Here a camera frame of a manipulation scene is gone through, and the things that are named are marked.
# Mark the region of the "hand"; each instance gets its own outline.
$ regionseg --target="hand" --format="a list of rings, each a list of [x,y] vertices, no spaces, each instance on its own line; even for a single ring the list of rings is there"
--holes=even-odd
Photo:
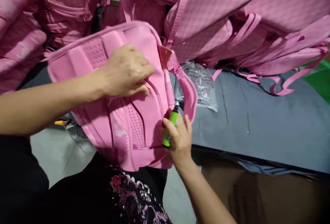
[[[164,118],[163,123],[171,136],[171,147],[168,149],[170,156],[176,169],[179,171],[194,163],[191,158],[191,136],[193,133],[190,120],[185,115],[185,121],[182,120],[179,113],[176,119],[176,126]]]
[[[142,81],[155,72],[153,65],[131,44],[119,48],[108,62],[95,71],[102,96],[124,97],[137,92],[149,96]]]

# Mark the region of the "lighter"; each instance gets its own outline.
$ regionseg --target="lighter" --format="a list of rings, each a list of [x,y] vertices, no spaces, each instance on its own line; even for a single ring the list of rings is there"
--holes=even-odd
[[[176,118],[179,115],[179,102],[175,102],[175,107],[171,112],[169,120],[176,125]],[[169,136],[168,130],[165,132],[164,140],[163,140],[163,147],[170,148],[171,147],[171,137]]]

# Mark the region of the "black shirt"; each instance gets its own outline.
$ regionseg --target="black shirt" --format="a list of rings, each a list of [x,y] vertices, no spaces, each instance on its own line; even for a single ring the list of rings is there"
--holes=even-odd
[[[163,209],[167,170],[125,172],[96,153],[51,189],[25,137],[0,136],[1,223],[170,223]]]

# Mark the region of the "clear plastic bag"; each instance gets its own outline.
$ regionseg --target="clear plastic bag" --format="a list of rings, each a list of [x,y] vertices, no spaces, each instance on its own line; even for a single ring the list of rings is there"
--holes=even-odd
[[[210,70],[193,61],[183,64],[182,68],[196,87],[198,94],[197,106],[217,112],[218,103],[216,101],[215,83]],[[174,96],[180,102],[185,99],[178,80],[175,81]]]

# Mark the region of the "cardboard box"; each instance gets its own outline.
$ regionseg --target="cardboard box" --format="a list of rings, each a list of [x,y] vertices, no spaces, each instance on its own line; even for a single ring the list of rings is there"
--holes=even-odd
[[[252,174],[229,163],[208,162],[202,173],[238,224],[330,223],[329,186],[292,175]]]

